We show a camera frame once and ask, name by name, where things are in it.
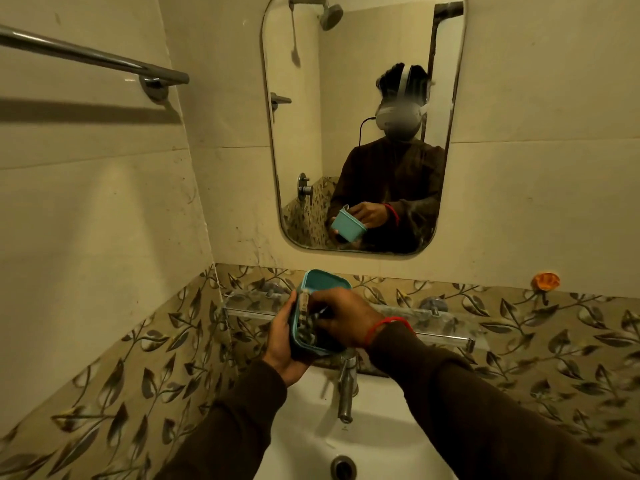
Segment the person's right hand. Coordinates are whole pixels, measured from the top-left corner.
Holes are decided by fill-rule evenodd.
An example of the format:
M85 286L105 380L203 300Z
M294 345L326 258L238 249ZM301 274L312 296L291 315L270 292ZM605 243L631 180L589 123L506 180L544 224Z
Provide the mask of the person's right hand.
M316 318L316 330L327 332L344 347L366 349L388 323L364 298L350 289L336 287L318 290L308 298L313 314L326 309Z

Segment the person's left hand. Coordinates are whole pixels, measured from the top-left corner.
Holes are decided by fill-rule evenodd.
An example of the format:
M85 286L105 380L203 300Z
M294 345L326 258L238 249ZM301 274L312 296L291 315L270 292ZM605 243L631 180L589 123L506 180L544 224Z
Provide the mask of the person's left hand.
M292 291L288 300L271 321L267 348L262 360L281 377L286 387L297 383L309 369L313 360L309 356L292 355L289 316L294 309L297 292Z

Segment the teal plastic container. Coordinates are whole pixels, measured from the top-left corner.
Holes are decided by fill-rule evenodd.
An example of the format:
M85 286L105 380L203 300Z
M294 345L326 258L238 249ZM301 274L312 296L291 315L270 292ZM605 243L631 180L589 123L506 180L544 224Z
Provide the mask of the teal plastic container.
M338 275L322 271L320 269L311 269L305 273L298 291L300 293L302 289L307 289L311 295L315 291L332 288L345 288L347 290L351 290L352 286L346 279ZM293 340L290 340L292 354L295 355L296 353L299 353L304 356L325 358L332 355L339 355L345 350L344 346L326 332L316 330L315 332L317 342L314 346L306 346L300 343L296 336Z

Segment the person's left forearm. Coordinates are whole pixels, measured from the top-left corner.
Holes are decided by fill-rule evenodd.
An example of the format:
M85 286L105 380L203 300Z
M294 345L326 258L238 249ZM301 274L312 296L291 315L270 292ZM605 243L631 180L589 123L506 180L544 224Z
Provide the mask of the person's left forearm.
M253 480L286 398L281 375L257 360L213 403L154 480Z

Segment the person's right forearm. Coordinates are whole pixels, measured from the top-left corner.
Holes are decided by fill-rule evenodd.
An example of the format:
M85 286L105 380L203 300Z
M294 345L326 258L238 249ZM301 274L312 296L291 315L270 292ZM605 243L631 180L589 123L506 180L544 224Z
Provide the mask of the person's right forearm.
M400 323L387 325L366 352L400 386L458 480L634 480Z

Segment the grey tube in container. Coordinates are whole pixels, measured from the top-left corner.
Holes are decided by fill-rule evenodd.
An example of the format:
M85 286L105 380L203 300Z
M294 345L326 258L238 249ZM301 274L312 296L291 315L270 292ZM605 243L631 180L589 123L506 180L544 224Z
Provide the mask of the grey tube in container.
M298 326L296 338L306 346L314 346L317 342L314 329L314 316L309 311L310 292L302 289L298 295Z

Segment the red thread wristband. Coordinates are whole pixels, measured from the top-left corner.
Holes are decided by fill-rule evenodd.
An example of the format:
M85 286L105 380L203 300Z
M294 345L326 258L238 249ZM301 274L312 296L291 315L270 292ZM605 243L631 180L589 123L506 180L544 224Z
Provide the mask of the red thread wristband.
M384 327L395 322L402 324L414 336L417 335L407 319L400 316L384 317L368 327L364 338L364 348L366 349L372 345L373 340Z

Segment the chrome basin faucet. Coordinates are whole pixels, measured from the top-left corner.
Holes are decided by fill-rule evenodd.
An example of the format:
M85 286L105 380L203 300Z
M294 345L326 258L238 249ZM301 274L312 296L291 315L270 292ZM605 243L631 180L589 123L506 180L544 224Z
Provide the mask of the chrome basin faucet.
M343 424L353 421L353 398L358 393L357 384L358 354L356 349L347 349L340 357L340 375L338 380L339 402L338 419Z

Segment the white wash basin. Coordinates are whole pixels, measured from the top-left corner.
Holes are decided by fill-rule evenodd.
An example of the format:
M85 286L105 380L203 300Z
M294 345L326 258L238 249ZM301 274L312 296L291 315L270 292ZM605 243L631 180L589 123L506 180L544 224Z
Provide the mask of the white wash basin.
M338 419L337 379L337 371L311 367L288 389L254 480L332 480L339 455L355 462L356 480L458 480L393 380L359 375L346 425Z

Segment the chrome basin drain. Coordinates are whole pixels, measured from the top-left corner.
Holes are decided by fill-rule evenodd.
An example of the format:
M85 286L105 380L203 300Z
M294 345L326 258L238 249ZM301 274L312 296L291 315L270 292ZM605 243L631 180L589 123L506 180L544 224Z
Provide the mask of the chrome basin drain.
M356 480L357 467L355 462L346 455L335 457L330 465L332 480Z

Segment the chrome towel bar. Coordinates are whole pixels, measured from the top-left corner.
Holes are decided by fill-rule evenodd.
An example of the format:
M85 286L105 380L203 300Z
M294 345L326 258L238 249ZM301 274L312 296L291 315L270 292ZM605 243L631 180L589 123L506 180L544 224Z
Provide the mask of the chrome towel bar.
M81 64L98 66L138 76L144 93L155 103L167 100L169 88L187 85L190 76L185 72L130 59L101 50L72 44L39 34L0 25L0 47L55 57Z

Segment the glass wall shelf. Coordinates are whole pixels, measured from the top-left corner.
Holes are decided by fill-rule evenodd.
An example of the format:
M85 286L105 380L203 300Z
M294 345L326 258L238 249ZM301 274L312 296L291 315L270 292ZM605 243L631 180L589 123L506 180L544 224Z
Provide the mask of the glass wall shelf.
M265 293L255 290L233 292L224 300L222 308L228 316L270 321L288 298L289 296L285 294L267 297ZM469 354L477 350L491 350L485 332L471 321L469 315L448 312L439 317L433 317L425 310L418 308L376 304L372 307L381 314L407 319L425 344L458 347Z

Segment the rounded wall mirror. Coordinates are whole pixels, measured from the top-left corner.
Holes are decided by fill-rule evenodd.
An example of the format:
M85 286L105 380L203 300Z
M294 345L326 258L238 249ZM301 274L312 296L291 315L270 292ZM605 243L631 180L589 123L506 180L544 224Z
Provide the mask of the rounded wall mirror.
M262 49L280 221L313 250L433 239L467 0L271 0Z

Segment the orange wall hook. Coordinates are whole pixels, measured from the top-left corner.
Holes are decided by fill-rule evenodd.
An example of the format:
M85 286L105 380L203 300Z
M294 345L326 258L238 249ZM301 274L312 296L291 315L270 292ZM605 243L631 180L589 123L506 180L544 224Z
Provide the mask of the orange wall hook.
M542 272L534 275L531 280L531 288L534 298L540 299L544 306L548 306L547 293L556 290L561 284L561 279L556 273Z

